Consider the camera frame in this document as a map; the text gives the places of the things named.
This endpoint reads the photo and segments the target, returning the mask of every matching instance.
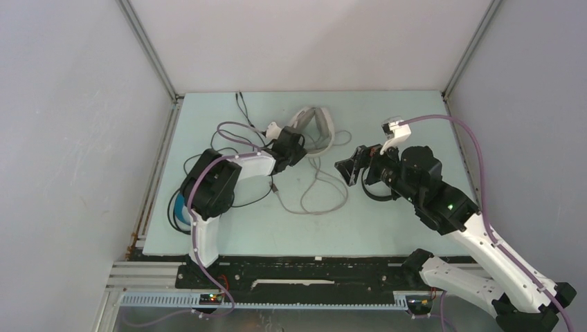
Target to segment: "robotic arm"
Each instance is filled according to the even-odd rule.
[[[498,245],[506,248],[548,289],[563,307],[576,295],[568,283],[555,283],[531,267],[495,230],[494,245],[478,206],[459,189],[442,180],[442,164],[429,147],[408,147],[399,155],[396,146],[410,135],[399,119],[383,124],[387,142],[357,147],[350,159],[335,163],[346,183],[356,184],[359,172],[368,167],[366,185],[383,182],[392,199],[403,197],[413,204],[415,214],[428,228],[459,243],[492,276],[485,279],[445,263],[422,249],[412,253],[404,268],[425,284],[448,291],[491,316],[504,331],[552,331],[558,322],[555,305],[538,289]]]
[[[306,155],[300,144],[301,134],[291,127],[281,129],[273,140],[271,148],[263,147],[258,152],[234,156],[214,165],[204,176],[195,192],[191,208],[197,222],[188,213],[192,234],[196,234],[197,254],[207,268],[218,258],[218,225],[220,216],[231,208],[235,187],[240,180],[253,176],[270,176],[293,166]],[[198,159],[180,187],[180,193],[189,197],[197,179],[214,160],[222,155],[213,149],[207,149]],[[197,262],[196,248],[190,250],[190,257]]]

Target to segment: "light green tabletop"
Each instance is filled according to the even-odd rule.
[[[352,133],[351,143],[333,147],[322,157],[323,170],[337,176],[335,161],[349,158],[359,145],[385,142],[381,121],[392,116],[407,120],[427,114],[446,114],[438,91],[271,92],[244,93],[244,98],[251,121],[261,129],[271,121],[284,125],[304,106],[327,107],[336,129]],[[217,124],[228,120],[245,122],[234,93],[186,95],[157,192],[143,249],[146,255],[188,253],[189,236],[176,232],[168,224],[165,216],[168,201],[185,178],[183,162],[208,148]],[[411,145],[428,145],[442,161],[443,179],[472,198],[451,125],[445,120],[427,120],[410,127],[412,135],[399,146],[400,153]],[[231,127],[229,130],[258,142],[246,129]],[[339,137],[337,142],[345,139],[346,136]],[[250,151],[248,147],[228,143],[219,136],[215,139],[215,147]],[[288,167],[275,177],[289,209],[300,210],[300,196],[312,179],[313,169],[308,160]],[[235,204],[262,196],[269,188],[268,183],[267,177],[242,181],[235,191]],[[373,186],[375,193],[383,194],[382,189]],[[253,205],[232,208],[220,219],[219,251],[225,255],[375,256],[409,255],[423,248],[437,255],[466,254],[455,243],[429,230],[414,215],[413,206],[407,201],[372,201],[360,185],[349,191],[345,206],[320,216],[290,214],[272,193]],[[317,184],[307,195],[306,202],[309,208],[323,209],[338,204],[340,197],[330,186]]]

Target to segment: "headset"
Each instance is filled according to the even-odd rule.
[[[294,128],[298,133],[302,133],[312,119],[316,121],[316,128],[320,137],[315,140],[313,149],[306,147],[307,141],[305,141],[304,146],[306,147],[306,157],[308,158],[322,156],[334,145],[334,122],[332,122],[332,116],[330,116],[330,112],[325,107],[304,107],[290,119],[287,126]],[[270,140],[275,140],[280,133],[281,128],[276,122],[272,122],[267,127],[265,136]],[[328,144],[325,147],[320,147],[320,144],[326,139],[329,139]]]

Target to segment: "white tabletop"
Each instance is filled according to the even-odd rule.
[[[446,114],[438,91],[271,92],[244,93],[244,98],[251,121],[259,128],[274,120],[283,125],[304,106],[327,107],[336,129],[352,132],[351,143],[333,147],[322,157],[323,170],[338,177],[334,162],[349,158],[359,145],[382,144],[386,140],[380,126],[386,118],[401,116],[407,120],[427,114]],[[188,253],[189,236],[173,230],[165,216],[168,201],[185,178],[183,162],[208,148],[217,124],[228,120],[245,122],[234,93],[186,95],[149,222],[144,254]],[[410,127],[412,135],[399,146],[400,153],[411,145],[428,145],[442,161],[443,179],[473,197],[451,125],[445,120],[427,120]],[[229,130],[258,141],[245,129],[231,127]],[[250,151],[220,137],[216,137],[215,147]],[[313,170],[307,160],[275,176],[288,208],[300,210],[300,196],[312,179]],[[244,192],[250,197],[262,196],[268,190],[268,182],[267,177],[242,181],[235,190],[235,204],[246,203]],[[219,251],[225,255],[377,256],[409,255],[423,248],[437,255],[466,255],[459,246],[429,230],[414,215],[409,202],[372,201],[360,185],[349,191],[345,206],[320,216],[290,214],[273,193],[250,206],[232,208],[220,219]],[[339,199],[336,190],[318,184],[307,195],[306,202],[309,208],[321,209],[336,205]]]

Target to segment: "white wall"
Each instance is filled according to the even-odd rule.
[[[0,22],[0,330],[89,331],[171,102],[114,0]]]
[[[587,324],[586,12],[582,0],[505,1],[450,102],[479,138],[496,229],[578,290],[577,331]]]
[[[442,90],[490,2],[132,1],[180,93]]]

